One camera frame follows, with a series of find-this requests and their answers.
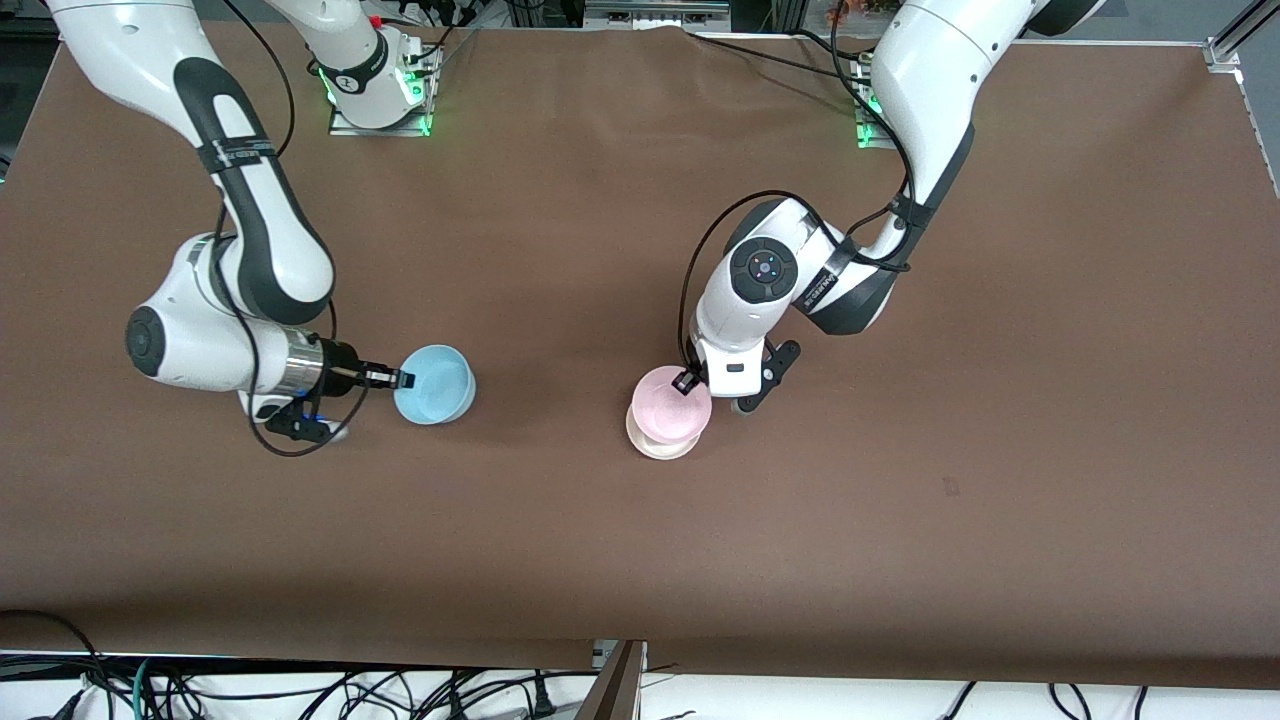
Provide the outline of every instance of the black wire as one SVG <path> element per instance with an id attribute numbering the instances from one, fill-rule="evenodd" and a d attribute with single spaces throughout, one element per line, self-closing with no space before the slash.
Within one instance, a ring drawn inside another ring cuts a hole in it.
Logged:
<path id="1" fill-rule="evenodd" d="M 1076 700 L 1080 701 L 1080 707 L 1084 710 L 1084 720 L 1093 720 L 1093 714 L 1089 711 L 1089 703 L 1084 702 L 1084 693 L 1080 692 L 1080 688 L 1075 685 L 1075 683 L 1070 683 L 1066 687 L 1071 688 L 1071 692 L 1075 693 Z M 1057 710 L 1062 715 L 1066 715 L 1071 720 L 1080 720 L 1080 717 L 1071 714 L 1071 711 L 1068 710 L 1065 705 L 1062 705 L 1062 701 L 1057 698 L 1057 683 L 1048 684 L 1048 697 L 1053 701 L 1053 705 L 1057 706 Z"/>
<path id="2" fill-rule="evenodd" d="M 435 710 L 447 706 L 449 688 L 457 691 L 457 688 L 461 688 L 467 682 L 479 678 L 481 674 L 484 674 L 484 670 L 463 670 L 457 675 L 451 675 L 447 682 L 439 684 L 434 691 L 431 691 L 431 693 L 426 696 L 417 708 L 410 712 L 408 720 L 424 720 Z"/>
<path id="3" fill-rule="evenodd" d="M 844 63 L 840 61 L 841 58 L 836 49 L 836 29 L 840 27 L 840 6 L 842 1 L 844 0 L 837 0 L 836 6 L 832 9 L 835 13 L 835 19 L 831 23 L 831 63 L 832 65 L 835 65 L 836 74 L 840 76 L 841 85 L 844 85 L 845 90 L 849 91 L 849 96 L 852 97 L 854 102 L 856 102 L 858 106 L 863 109 L 863 113 L 865 113 L 869 118 L 876 120 L 876 124 L 878 124 L 881 128 L 884 129 L 884 135 L 888 136 L 890 141 L 893 143 L 893 147 L 897 149 L 897 156 L 901 158 L 902 160 L 902 170 L 906 176 L 902 179 L 902 184 L 910 192 L 911 196 L 910 202 L 908 202 L 906 205 L 906 217 L 902 218 L 902 222 L 906 224 L 906 232 L 902 233 L 902 238 L 899 241 L 897 246 L 891 252 L 884 255 L 884 258 L 882 258 L 882 260 L 892 260 L 893 256 L 896 256 L 902 250 L 902 246 L 906 243 L 906 238 L 910 237 L 911 234 L 911 208 L 916 202 L 923 202 L 923 200 L 915 196 L 915 173 L 911 170 L 911 159 L 908 158 L 906 149 L 902 146 L 902 141 L 897 137 L 897 133 L 893 132 L 893 128 L 890 127 L 888 122 L 879 113 L 877 113 L 870 106 L 869 102 L 863 100 L 861 95 L 854 87 L 854 83 L 851 82 L 849 74 L 845 73 Z"/>
<path id="4" fill-rule="evenodd" d="M 316 714 L 316 710 L 319 710 L 320 706 L 324 705 L 324 701 L 329 700 L 329 696 L 337 692 L 338 688 L 351 682 L 351 679 L 355 678 L 357 674 L 358 673 L 346 673 L 337 683 L 320 691 L 320 694 L 312 698 L 311 703 L 307 705 L 307 707 L 302 711 L 301 715 L 298 715 L 298 720 L 311 720 L 311 717 Z"/>
<path id="5" fill-rule="evenodd" d="M 436 40 L 431 45 L 434 47 L 443 47 L 444 46 L 444 41 L 449 38 L 449 33 L 453 32 L 453 28 L 456 28 L 456 27 L 458 27 L 458 26 L 452 26 L 451 24 L 449 27 L 444 28 L 444 35 L 440 36 L 440 40 Z"/>
<path id="6" fill-rule="evenodd" d="M 827 53 L 831 53 L 831 44 L 827 42 L 826 40 L 823 40 L 822 36 L 819 36 L 817 32 L 813 32 L 810 29 L 805 29 L 803 27 L 797 27 L 797 28 L 792 29 L 791 32 L 788 32 L 787 35 L 796 36 L 796 37 L 809 38 L 809 40 L 817 42 L 818 47 L 822 47 Z M 867 53 L 867 50 L 861 50 L 861 51 L 858 51 L 858 53 L 847 53 L 847 51 L 844 51 L 844 50 L 837 50 L 836 55 L 840 56 L 841 59 L 845 59 L 845 60 L 856 60 L 856 59 L 859 59 L 859 56 L 863 53 Z"/>
<path id="7" fill-rule="evenodd" d="M 791 65 L 792 68 L 800 68 L 801 70 L 809 70 L 810 73 L 818 73 L 819 76 L 827 76 L 827 77 L 833 77 L 833 78 L 838 78 L 840 77 L 838 74 L 836 74 L 836 73 L 833 73 L 831 70 L 824 70 L 822 68 L 815 68 L 813 65 L 806 65 L 804 63 L 797 63 L 795 60 L 787 60 L 786 58 L 778 58 L 777 55 L 769 55 L 767 53 L 760 53 L 758 50 L 751 50 L 749 47 L 740 47 L 740 46 L 732 45 L 730 42 L 722 42 L 719 40 L 716 40 L 714 37 L 703 37 L 700 35 L 691 35 L 690 37 L 700 40 L 700 41 L 703 41 L 703 42 L 705 42 L 708 45 L 714 45 L 717 47 L 723 47 L 726 50 L 732 50 L 735 53 L 742 53 L 745 55 L 754 55 L 756 58 L 763 58 L 765 60 L 773 60 L 774 63 L 782 63 L 783 65 Z"/>
<path id="8" fill-rule="evenodd" d="M 508 4 L 508 5 L 511 5 L 512 8 L 518 9 L 518 10 L 536 10 L 536 9 L 539 9 L 539 8 L 541 8 L 543 5 L 547 4 L 547 0 L 538 0 L 536 5 L 524 5 L 521 3 L 516 3 L 516 0 L 503 0 L 503 1 L 506 4 Z"/>
<path id="9" fill-rule="evenodd" d="M 218 241 L 220 241 L 223 237 L 223 224 L 225 222 L 227 222 L 227 206 L 224 205 L 219 209 L 218 223 L 214 225 L 214 237 L 218 238 Z M 218 281 L 218 287 L 219 291 L 223 293 L 223 297 L 232 297 L 230 288 L 227 284 L 227 277 L 223 274 L 223 264 L 214 260 L 211 265 L 214 266 L 214 278 Z M 275 447 L 274 445 L 268 442 L 268 439 L 262 436 L 262 432 L 257 428 L 257 420 L 253 418 L 253 392 L 257 389 L 257 377 L 259 372 L 261 370 L 260 366 L 261 356 L 259 355 L 257 340 L 253 337 L 253 331 L 250 329 L 248 320 L 244 319 L 244 314 L 241 313 L 241 309 L 238 305 L 236 305 L 236 301 L 234 300 L 229 301 L 227 305 L 230 306 L 232 313 L 239 322 L 241 329 L 244 331 L 244 337 L 248 338 L 250 352 L 253 356 L 253 372 L 250 375 L 250 383 L 247 391 L 248 400 L 246 402 L 248 411 L 244 414 L 246 418 L 248 418 L 250 430 L 253 432 L 253 439 L 256 439 L 257 443 L 261 445 L 264 448 L 266 448 L 270 454 L 278 455 L 280 457 L 302 457 L 303 455 L 311 455 L 312 452 L 329 445 L 333 441 L 333 438 L 338 437 L 338 434 L 342 433 L 342 430 L 344 430 L 347 425 L 351 424 L 352 418 L 356 416 L 356 413 L 360 411 L 360 406 L 364 405 L 365 398 L 369 397 L 369 389 L 370 389 L 369 375 L 365 373 L 360 373 L 360 384 L 361 384 L 360 397 L 356 398 L 356 404 L 352 405 L 351 410 L 347 411 L 347 416 L 343 418 L 342 421 L 338 423 L 338 427 L 334 428 L 334 430 L 330 432 L 328 436 L 325 436 L 324 439 L 321 439 L 315 445 L 311 445 L 310 447 L 303 447 L 302 450 L 280 450 L 279 447 Z"/>
<path id="10" fill-rule="evenodd" d="M 960 694 L 956 697 L 956 701 L 951 703 L 951 711 L 943 715 L 942 720 L 956 720 L 956 716 L 960 715 L 960 708 L 964 707 L 964 701 L 969 700 L 969 693 L 972 693 L 973 688 L 977 685 L 978 685 L 977 680 L 970 680 L 965 683 L 964 689 L 960 691 Z"/>
<path id="11" fill-rule="evenodd" d="M 239 8 L 237 8 L 232 0 L 223 0 L 223 4 L 227 5 L 227 8 L 234 13 L 242 23 L 244 23 L 244 27 L 247 27 L 248 31 L 253 33 L 253 37 L 256 37 L 262 45 L 262 50 L 266 50 L 266 54 L 271 56 L 271 63 L 275 64 L 275 72 L 280 73 L 280 82 L 284 83 L 284 95 L 289 99 L 289 129 L 284 133 L 284 141 L 280 142 L 280 147 L 275 151 L 275 156 L 279 158 L 284 155 L 284 151 L 289 147 L 289 141 L 293 140 L 293 126 L 297 123 L 297 108 L 293 101 L 293 85 L 289 83 L 289 76 L 284 72 L 284 65 L 280 63 L 280 58 L 276 56 L 275 50 L 271 49 L 271 44 L 262 37 L 262 33 L 253 27 L 253 23 L 244 17 L 244 13 L 241 13 Z"/>
<path id="12" fill-rule="evenodd" d="M 97 653 L 97 648 L 93 643 L 88 641 L 88 635 L 83 630 L 76 626 L 74 623 L 63 618 L 61 615 L 55 615 L 52 612 L 45 612 L 44 610 L 22 610 L 22 609 L 9 609 L 0 610 L 0 618 L 36 618 L 40 620 L 47 620 L 50 623 L 56 623 L 67 630 L 69 630 L 76 639 L 84 646 L 86 652 L 88 652 L 90 660 L 93 661 L 93 667 L 97 670 L 99 676 L 102 679 L 102 684 L 108 687 L 106 693 L 106 716 L 110 720 L 115 720 L 115 698 L 111 697 L 110 684 L 111 676 L 106 674 L 106 669 L 102 667 L 102 659 Z"/>
<path id="13" fill-rule="evenodd" d="M 397 671 L 397 673 L 392 673 L 392 674 L 387 675 L 385 678 L 383 678 L 381 680 L 378 680 L 376 683 L 374 683 L 369 688 L 365 688 L 365 687 L 362 687 L 360 684 L 356 684 L 356 688 L 360 689 L 361 694 L 358 697 L 356 697 L 356 698 L 352 698 L 349 694 L 347 696 L 347 702 L 344 703 L 344 707 L 343 707 L 342 712 L 338 714 L 338 720 L 347 720 L 351 716 L 351 714 L 355 711 L 355 708 L 358 707 L 360 703 L 365 702 L 370 696 L 372 696 L 378 691 L 378 688 L 385 685 L 387 683 L 390 683 L 392 680 L 394 680 L 396 678 L 402 676 L 402 675 L 404 675 L 403 670 Z"/>
<path id="14" fill-rule="evenodd" d="M 310 689 L 306 689 L 306 691 L 287 691 L 287 692 L 279 692 L 279 693 L 259 693 L 259 694 L 218 694 L 218 693 L 206 693 L 204 691 L 192 689 L 191 694 L 195 696 L 196 698 L 228 700 L 228 701 L 229 700 L 280 700 L 280 698 L 287 698 L 287 697 L 301 697 L 301 696 L 306 696 L 306 694 L 323 693 L 326 689 L 329 689 L 329 687 L 332 687 L 332 685 L 328 685 L 328 687 L 324 687 L 324 688 L 310 688 Z"/>
<path id="15" fill-rule="evenodd" d="M 1138 688 L 1138 701 L 1133 703 L 1133 720 L 1142 720 L 1142 703 L 1147 702 L 1147 691 L 1149 689 L 1147 685 Z"/>
<path id="16" fill-rule="evenodd" d="M 508 689 L 515 688 L 515 687 L 518 687 L 518 688 L 524 689 L 525 693 L 526 693 L 526 698 L 527 698 L 529 689 L 525 688 L 525 683 L 530 683 L 535 678 L 539 678 L 539 676 L 541 676 L 545 680 L 545 679 L 550 679 L 550 678 L 581 678 L 581 676 L 591 676 L 591 675 L 596 675 L 596 674 L 598 673 L 563 670 L 563 671 L 557 671 L 557 673 L 543 673 L 541 675 L 529 675 L 526 678 L 516 678 L 516 679 L 511 679 L 511 680 L 494 680 L 492 683 L 485 683 L 483 685 L 477 685 L 477 687 L 472 688 L 470 692 L 467 692 L 465 694 L 461 694 L 460 698 L 471 697 L 475 693 L 477 693 L 477 692 L 480 692 L 480 691 L 483 691 L 485 688 L 493 687 L 493 685 L 500 685 L 500 687 L 494 687 L 492 691 L 489 691 L 489 692 L 486 692 L 484 694 L 480 694 L 479 697 L 476 697 L 471 702 L 462 703 L 462 706 L 456 712 L 449 714 L 448 716 L 443 717 L 442 720 L 458 720 L 460 717 L 462 717 L 466 714 L 467 708 L 475 706 L 476 703 L 484 701 L 488 697 L 495 696 L 495 694 L 498 694 L 500 692 L 508 691 Z"/>

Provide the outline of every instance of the brown tabletop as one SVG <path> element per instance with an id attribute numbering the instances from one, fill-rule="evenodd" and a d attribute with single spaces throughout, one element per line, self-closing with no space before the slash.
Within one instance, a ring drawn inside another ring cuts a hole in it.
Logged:
<path id="1" fill-rule="evenodd" d="M 433 137 L 332 138 L 264 32 L 342 337 L 461 348 L 475 405 L 421 428 L 378 395 L 282 460 L 233 396 L 137 373 L 125 319 L 216 193 L 61 51 L 0 191 L 0 605 L 111 651 L 563 666 L 636 637 L 686 671 L 1280 687 L 1280 202 L 1198 49 L 1011 49 L 884 316 L 788 315 L 786 384 L 664 464 L 623 410 L 707 224 L 777 187 L 845 227 L 897 187 L 838 85 L 676 29 L 483 32 Z M 279 137 L 261 49 L 209 35 Z"/>

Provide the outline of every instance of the pink bowl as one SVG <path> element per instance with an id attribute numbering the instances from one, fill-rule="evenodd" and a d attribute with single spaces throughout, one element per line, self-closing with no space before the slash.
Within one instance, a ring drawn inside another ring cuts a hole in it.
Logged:
<path id="1" fill-rule="evenodd" d="M 685 369 L 664 365 L 640 378 L 631 393 L 631 414 L 640 432 L 657 442 L 676 445 L 701 434 L 712 419 L 712 393 L 699 384 L 689 395 L 671 387 Z"/>

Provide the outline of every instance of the power cord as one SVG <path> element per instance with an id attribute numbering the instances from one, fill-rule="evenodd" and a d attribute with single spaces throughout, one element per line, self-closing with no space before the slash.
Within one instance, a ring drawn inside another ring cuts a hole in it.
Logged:
<path id="1" fill-rule="evenodd" d="M 64 629 L 70 632 L 70 634 L 76 635 L 76 639 L 79 641 L 79 643 L 84 646 L 84 651 L 88 652 L 93 669 L 97 670 L 97 678 L 102 683 L 102 688 L 106 691 L 106 716 L 109 720 L 115 720 L 115 698 L 111 697 L 111 676 L 106 674 L 106 669 L 102 666 L 102 657 L 97 653 L 97 648 L 95 648 L 93 643 L 88 641 L 88 635 L 86 635 L 83 630 L 77 628 L 76 624 L 67 618 L 52 612 L 45 612 L 44 610 L 0 610 L 0 619 L 4 618 L 31 618 L 36 620 L 45 620 L 47 623 L 61 625 Z"/>
<path id="2" fill-rule="evenodd" d="M 289 129 L 284 133 L 284 141 L 280 142 L 279 150 L 275 151 L 276 156 L 284 155 L 284 151 L 289 147 L 289 141 L 293 140 L 293 126 L 297 123 L 297 106 L 293 100 L 293 85 L 289 82 L 289 74 L 284 72 L 284 65 L 280 63 L 280 58 L 275 54 L 275 50 L 271 47 L 271 44 L 268 42 L 266 38 L 262 37 L 262 33 L 259 32 L 257 28 L 253 26 L 253 23 L 244 17 L 244 13 L 242 13 L 239 8 L 237 8 L 236 4 L 232 3 L 232 0 L 223 0 L 223 4 L 227 5 L 227 8 L 237 18 L 239 18 L 239 22 L 243 23 L 244 27 L 247 27 L 251 33 L 253 33 L 253 37 L 257 38 L 259 44 L 262 46 L 262 50 L 266 50 L 266 54 L 270 55 L 271 64 L 275 65 L 275 72 L 280 74 L 280 82 L 284 83 L 284 95 L 289 99 Z"/>
<path id="3" fill-rule="evenodd" d="M 941 720 L 956 720 L 956 716 L 960 715 L 960 708 L 964 707 L 964 701 L 969 700 L 969 693 L 972 693 L 975 687 L 978 687 L 977 680 L 965 683 L 964 689 L 960 691 L 956 701 L 951 703 L 951 710 L 943 715 Z"/>
<path id="4" fill-rule="evenodd" d="M 1142 720 L 1142 705 L 1147 702 L 1147 691 L 1149 689 L 1148 685 L 1138 688 L 1138 700 L 1133 703 L 1133 720 Z"/>
<path id="5" fill-rule="evenodd" d="M 1084 711 L 1083 720 L 1093 720 L 1093 712 L 1089 711 L 1089 703 L 1084 701 L 1084 693 L 1080 692 L 1079 685 L 1076 685 L 1075 683 L 1069 683 L 1066 687 L 1071 688 L 1071 692 L 1075 693 L 1075 698 L 1080 701 L 1080 708 Z M 1066 706 L 1062 705 L 1062 701 L 1059 700 L 1057 683 L 1048 684 L 1048 697 L 1053 701 L 1053 705 L 1057 706 L 1059 712 L 1066 715 L 1068 717 L 1070 717 L 1070 720 L 1082 720 L 1070 710 L 1068 710 Z"/>
<path id="6" fill-rule="evenodd" d="M 897 156 L 902 160 L 902 170 L 905 173 L 905 177 L 902 178 L 902 186 L 899 188 L 899 192 L 901 192 L 902 190 L 908 190 L 910 193 L 910 200 L 906 204 L 906 217 L 900 218 L 904 223 L 904 227 L 908 229 L 906 232 L 902 233 L 902 238 L 899 241 L 897 246 L 893 247 L 893 250 L 890 254 L 882 258 L 882 260 L 892 260 L 902 250 L 902 246 L 906 243 L 906 238 L 911 234 L 910 232 L 911 209 L 915 206 L 916 202 L 920 202 L 920 199 L 916 197 L 915 195 L 915 174 L 911 170 L 911 159 L 908 158 L 906 149 L 902 146 L 902 141 L 897 137 L 897 133 L 893 131 L 893 128 L 890 127 L 888 120 L 886 120 L 883 115 L 877 113 L 870 106 L 869 102 L 863 100 L 863 96 L 858 92 L 858 88 L 854 87 L 852 78 L 850 78 L 849 73 L 845 72 L 844 63 L 841 63 L 844 58 L 841 58 L 840 50 L 836 47 L 836 31 L 840 28 L 840 8 L 844 0 L 837 0 L 835 8 L 832 9 L 835 19 L 831 23 L 831 37 L 828 42 L 829 45 L 828 50 L 831 53 L 831 63 L 836 69 L 836 74 L 840 76 L 840 83 L 845 86 L 845 90 L 849 92 L 849 96 L 854 99 L 854 102 L 856 102 L 858 106 L 861 108 L 863 113 L 865 113 L 867 117 L 876 120 L 876 124 L 883 128 L 884 135 L 888 136 L 890 141 L 893 143 L 893 147 L 897 149 Z M 860 222 L 870 222 L 872 219 L 874 218 L 868 217 Z"/>
<path id="7" fill-rule="evenodd" d="M 786 58 L 778 58 L 777 55 L 769 55 L 768 53 L 760 53 L 759 50 L 751 50 L 750 47 L 741 47 L 741 46 L 733 45 L 731 42 L 724 42 L 724 41 L 721 41 L 721 40 L 716 40 L 714 37 L 703 37 L 700 35 L 690 35 L 690 37 L 692 37 L 692 38 L 695 38 L 695 40 L 698 40 L 700 42 L 705 42 L 707 45 L 714 45 L 716 47 L 723 47 L 726 50 L 732 50 L 733 53 L 741 53 L 744 55 L 753 55 L 755 58 L 763 58 L 765 60 L 772 60 L 774 63 L 780 63 L 780 64 L 783 64 L 783 65 L 790 65 L 792 68 L 800 68 L 801 70 L 809 70 L 810 73 L 817 73 L 819 76 L 827 76 L 827 77 L 833 77 L 833 78 L 838 78 L 840 77 L 840 76 L 837 76 L 836 73 L 833 73 L 831 70 L 824 70 L 822 68 L 815 68 L 813 65 L 806 65 L 804 63 L 797 63 L 795 60 L 787 60 Z"/>

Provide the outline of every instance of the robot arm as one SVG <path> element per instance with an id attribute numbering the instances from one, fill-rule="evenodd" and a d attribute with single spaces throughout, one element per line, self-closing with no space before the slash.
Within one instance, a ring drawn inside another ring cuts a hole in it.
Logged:
<path id="1" fill-rule="evenodd" d="M 230 293 L 224 300 L 284 324 L 324 311 L 333 292 L 329 251 L 298 209 L 253 106 L 214 54 L 191 0 L 51 0 L 49 8 L 95 87 L 196 147 L 239 228 L 219 259 Z"/>
<path id="2" fill-rule="evenodd" d="M 329 6 L 358 10 L 356 0 L 315 5 L 320 15 Z M 178 250 L 164 283 L 129 318 L 125 348 L 133 365 L 165 384 L 239 391 L 255 421 L 317 443 L 340 437 L 343 425 L 303 415 L 303 398 L 344 395 L 357 380 L 369 388 L 408 387 L 411 377 L 294 327 L 328 305 L 333 261 L 191 0 L 50 0 L 50 10 L 97 90 L 196 147 L 238 228 L 236 237 L 197 236 Z M 360 20 L 323 26 L 332 32 L 317 36 L 325 38 L 317 45 L 335 50 L 349 41 L 385 50 L 371 38 L 369 20 Z"/>
<path id="3" fill-rule="evenodd" d="M 690 342 L 716 397 L 750 397 L 773 380 L 765 334 L 788 305 L 827 334 L 852 334 L 879 316 L 897 272 L 951 190 L 973 143 L 978 90 L 1028 22 L 1059 33 L 1100 0 L 909 0 L 881 38 L 872 88 L 911 165 L 913 187 L 890 205 L 876 242 L 833 246 L 795 200 L 758 205 L 737 227 L 694 313 Z M 1050 20 L 1041 15 L 1051 13 Z M 851 254 L 882 261 L 855 261 Z M 685 389 L 686 380 L 677 387 Z"/>

